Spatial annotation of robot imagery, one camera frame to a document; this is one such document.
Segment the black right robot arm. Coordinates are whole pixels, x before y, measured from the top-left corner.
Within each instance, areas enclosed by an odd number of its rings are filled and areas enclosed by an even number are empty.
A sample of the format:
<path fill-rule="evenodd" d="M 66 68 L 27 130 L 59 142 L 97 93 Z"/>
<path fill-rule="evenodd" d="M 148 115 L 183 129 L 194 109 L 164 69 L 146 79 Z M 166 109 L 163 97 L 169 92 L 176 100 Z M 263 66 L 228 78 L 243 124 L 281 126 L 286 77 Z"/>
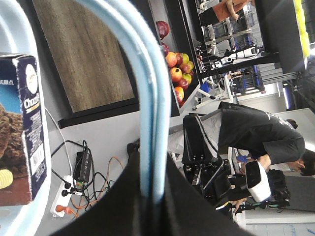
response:
<path fill-rule="evenodd" d="M 232 220 L 230 200 L 247 191 L 231 189 L 229 161 L 206 134 L 201 117 L 184 117 L 183 170 L 167 156 L 161 234 L 163 236 L 249 236 Z"/>

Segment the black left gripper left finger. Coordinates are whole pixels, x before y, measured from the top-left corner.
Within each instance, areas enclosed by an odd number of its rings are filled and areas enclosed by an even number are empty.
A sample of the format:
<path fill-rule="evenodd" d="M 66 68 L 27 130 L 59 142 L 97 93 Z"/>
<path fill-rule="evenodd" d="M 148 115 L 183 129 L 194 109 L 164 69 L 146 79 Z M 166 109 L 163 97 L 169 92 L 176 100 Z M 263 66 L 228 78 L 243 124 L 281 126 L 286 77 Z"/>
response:
<path fill-rule="evenodd" d="M 127 144 L 128 163 L 116 183 L 86 213 L 53 236 L 149 236 L 139 190 L 140 143 Z"/>

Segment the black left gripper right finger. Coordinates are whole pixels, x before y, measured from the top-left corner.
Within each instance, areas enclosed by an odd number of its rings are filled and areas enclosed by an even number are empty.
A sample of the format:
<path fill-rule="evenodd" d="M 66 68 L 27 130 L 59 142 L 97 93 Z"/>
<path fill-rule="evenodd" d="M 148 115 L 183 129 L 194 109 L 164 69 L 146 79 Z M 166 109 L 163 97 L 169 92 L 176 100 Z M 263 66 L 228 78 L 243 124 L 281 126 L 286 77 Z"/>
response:
<path fill-rule="evenodd" d="M 217 212 L 185 179 L 167 155 L 161 236 L 251 236 Z"/>

